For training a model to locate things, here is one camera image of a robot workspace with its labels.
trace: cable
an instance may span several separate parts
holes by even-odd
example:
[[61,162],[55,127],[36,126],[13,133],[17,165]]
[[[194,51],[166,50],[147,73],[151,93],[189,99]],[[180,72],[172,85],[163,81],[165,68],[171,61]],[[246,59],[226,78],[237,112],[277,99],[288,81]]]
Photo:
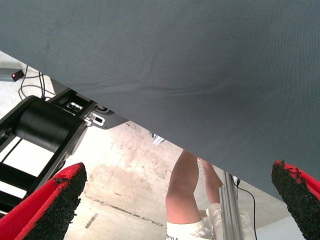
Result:
[[241,180],[239,178],[236,179],[236,199],[238,200],[238,186],[240,184]]
[[43,82],[43,97],[44,99],[46,99],[45,94],[46,94],[46,83],[45,83],[45,78],[44,78],[44,74],[42,73],[41,75],[42,77],[42,82]]
[[22,138],[20,138],[20,140],[11,148],[11,150],[5,155],[5,157],[1,160],[1,163],[3,163],[7,157],[12,153],[13,150],[15,150],[15,148],[19,145],[19,143],[21,143]]
[[[45,75],[43,73],[41,73],[40,71],[38,71],[38,75],[37,76],[26,76],[27,72],[28,72],[28,67],[29,66],[27,65],[26,68],[25,68],[25,74],[24,74],[23,80],[21,82],[20,88],[18,89],[18,94],[19,94],[20,99],[23,100],[23,97],[25,97],[25,98],[28,97],[23,91],[23,88],[25,88],[25,87],[34,87],[34,88],[41,89],[41,98],[45,99],[45,100],[51,98],[51,97],[45,96],[46,92],[49,93],[49,94],[52,94],[52,95],[56,95],[55,93],[46,90],[46,82],[45,82],[45,78],[44,78]],[[34,78],[39,78],[40,86],[37,86],[37,85],[34,85],[34,84],[24,85],[24,82],[25,82],[26,79],[34,79]]]
[[37,76],[26,76],[25,79],[35,79],[35,78],[38,78],[38,77],[39,77],[39,75],[37,75]]
[[250,194],[251,197],[252,197],[252,199],[253,199],[253,227],[254,227],[254,236],[255,236],[255,240],[258,240],[258,238],[257,238],[257,232],[256,232],[256,200],[255,200],[255,197],[254,197],[254,195],[253,195],[251,192],[249,192],[248,190],[245,190],[245,189],[239,187],[239,185],[237,186],[237,185],[235,184],[234,179],[232,178],[232,176],[231,176],[231,179],[232,179],[233,184],[234,184],[237,188],[239,188],[240,190],[242,190],[242,191],[247,192],[248,194]]
[[20,97],[21,100],[22,100],[22,97],[21,97],[19,91],[21,91],[22,95],[23,95],[25,98],[27,97],[27,96],[24,94],[24,91],[22,90],[22,86],[23,86],[23,84],[24,84],[24,82],[25,82],[25,80],[26,80],[26,75],[27,75],[27,72],[28,72],[28,68],[29,68],[29,65],[27,65],[27,66],[25,67],[25,74],[24,74],[23,80],[22,80],[22,82],[21,82],[20,88],[19,88],[19,90],[18,90],[18,94],[19,94],[19,97]]
[[[26,87],[33,87],[33,88],[38,88],[41,89],[40,86],[34,85],[34,84],[28,84],[28,85],[24,85],[22,86],[22,88],[26,88]],[[49,90],[45,90],[48,94],[52,94],[52,95],[56,95],[54,92],[49,91]]]
[[38,71],[38,73],[39,73],[39,80],[40,80],[40,86],[41,86],[41,98],[43,99],[43,98],[45,98],[45,95],[44,95],[44,86],[43,86],[43,84],[42,84],[42,79],[41,79],[41,73],[40,73],[40,71]]

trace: black cable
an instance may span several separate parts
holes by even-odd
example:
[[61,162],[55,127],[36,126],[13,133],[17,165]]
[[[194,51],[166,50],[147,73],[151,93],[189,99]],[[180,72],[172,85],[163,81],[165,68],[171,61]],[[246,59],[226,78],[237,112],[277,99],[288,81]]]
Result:
[[39,80],[40,80],[40,86],[41,86],[41,98],[43,99],[43,98],[45,97],[45,95],[44,95],[44,86],[43,86],[43,84],[42,84],[42,79],[41,79],[41,73],[40,73],[40,71],[38,71],[38,73],[39,73]]
[[27,97],[27,96],[25,95],[24,91],[22,90],[22,86],[23,86],[23,84],[24,84],[24,82],[25,82],[25,80],[26,80],[26,75],[27,75],[27,72],[28,72],[28,68],[29,68],[29,65],[27,65],[27,66],[25,67],[24,77],[23,77],[23,80],[22,80],[22,82],[21,82],[20,88],[19,88],[19,90],[18,90],[18,94],[19,94],[19,97],[20,97],[21,100],[22,100],[22,97],[21,97],[19,91],[21,91],[22,95],[23,95],[25,98]]
[[15,148],[19,145],[19,143],[21,143],[22,138],[20,138],[20,140],[11,148],[11,150],[5,155],[5,157],[1,160],[1,163],[3,163],[7,157],[12,153],[13,150],[15,150]]
[[42,77],[42,81],[43,81],[43,97],[44,99],[46,99],[45,94],[46,94],[46,83],[45,83],[45,78],[44,78],[44,74],[42,73],[41,75]]
[[[41,89],[40,86],[34,85],[34,84],[28,84],[28,85],[24,85],[22,86],[22,88],[26,88],[26,87],[33,87],[33,88],[38,88]],[[47,93],[52,94],[52,95],[56,95],[54,92],[49,91],[49,90],[45,90]]]
[[235,184],[234,179],[233,179],[232,176],[231,176],[231,179],[232,179],[233,184],[234,184],[237,188],[239,188],[240,190],[242,190],[242,191],[250,194],[251,197],[252,197],[252,199],[253,199],[253,227],[254,227],[254,236],[255,236],[255,240],[258,240],[258,238],[257,238],[257,232],[256,232],[256,200],[255,200],[255,197],[254,197],[254,195],[253,195],[251,192],[249,192],[248,190],[245,190],[245,189],[239,187],[239,185],[237,186],[237,185]]
[[38,77],[39,77],[39,75],[37,75],[37,76],[26,76],[25,79],[35,79],[35,78],[38,78]]

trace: metal post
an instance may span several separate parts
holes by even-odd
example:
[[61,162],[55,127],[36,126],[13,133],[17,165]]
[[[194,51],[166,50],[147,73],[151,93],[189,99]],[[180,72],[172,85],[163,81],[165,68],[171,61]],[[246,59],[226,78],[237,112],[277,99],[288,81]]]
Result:
[[244,240],[233,177],[223,172],[220,188],[221,217],[224,240]]

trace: black device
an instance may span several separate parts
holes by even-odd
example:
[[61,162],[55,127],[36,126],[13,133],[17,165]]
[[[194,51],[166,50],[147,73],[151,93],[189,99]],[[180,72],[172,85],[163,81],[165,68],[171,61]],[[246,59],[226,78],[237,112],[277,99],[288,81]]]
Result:
[[0,68],[0,81],[16,82],[25,76],[21,69],[15,68]]
[[29,96],[0,120],[0,152],[19,137],[54,153],[38,176],[6,165],[5,158],[0,162],[0,181],[26,191],[22,199],[0,191],[2,213],[11,211],[43,185],[76,151],[87,130],[85,119],[96,106],[94,101],[66,89],[49,101]]

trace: knee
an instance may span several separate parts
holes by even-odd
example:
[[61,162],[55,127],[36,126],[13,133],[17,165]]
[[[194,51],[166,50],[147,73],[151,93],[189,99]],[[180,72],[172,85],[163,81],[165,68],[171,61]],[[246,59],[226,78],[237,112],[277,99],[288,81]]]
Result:
[[194,198],[194,193],[189,188],[171,187],[166,194],[165,203],[167,206],[175,205],[190,198]]

